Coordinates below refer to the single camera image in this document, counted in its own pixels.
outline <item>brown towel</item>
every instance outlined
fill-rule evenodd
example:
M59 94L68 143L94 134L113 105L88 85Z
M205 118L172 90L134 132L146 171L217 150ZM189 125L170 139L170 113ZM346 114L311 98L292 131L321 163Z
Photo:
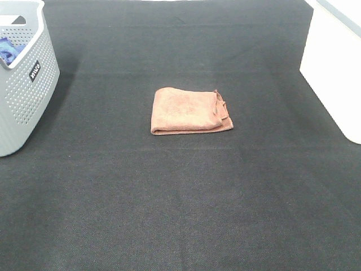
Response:
M232 128L226 103L216 90L194 92L163 88L155 94L152 134L212 133Z

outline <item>white box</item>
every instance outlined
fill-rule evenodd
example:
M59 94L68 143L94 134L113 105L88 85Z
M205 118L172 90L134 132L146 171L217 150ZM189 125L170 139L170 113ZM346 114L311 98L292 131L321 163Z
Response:
M317 3L300 71L343 134L361 144L361 3Z

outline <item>microfiber cloth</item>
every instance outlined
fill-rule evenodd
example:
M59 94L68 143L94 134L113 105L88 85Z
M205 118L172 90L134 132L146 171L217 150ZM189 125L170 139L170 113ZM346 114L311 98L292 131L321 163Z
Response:
M155 93L151 121L154 135L212 133L232 128L226 103L216 90L162 88Z
M25 45L14 46L8 38L0 39L0 58L10 65L25 48Z

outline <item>perforated basket wall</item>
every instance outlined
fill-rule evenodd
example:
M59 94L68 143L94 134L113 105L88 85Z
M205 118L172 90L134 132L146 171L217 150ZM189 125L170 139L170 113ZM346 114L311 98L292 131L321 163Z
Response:
M0 59L0 156L18 150L43 114L59 68L40 0L2 1L1 15L21 15L24 25L0 25L0 37L27 45L11 65Z

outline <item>blue cloth in basket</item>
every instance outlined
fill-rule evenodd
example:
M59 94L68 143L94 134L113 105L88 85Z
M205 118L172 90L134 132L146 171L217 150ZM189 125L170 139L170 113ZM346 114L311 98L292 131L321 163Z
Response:
M8 38L0 39L0 58L10 65L26 45L14 46Z

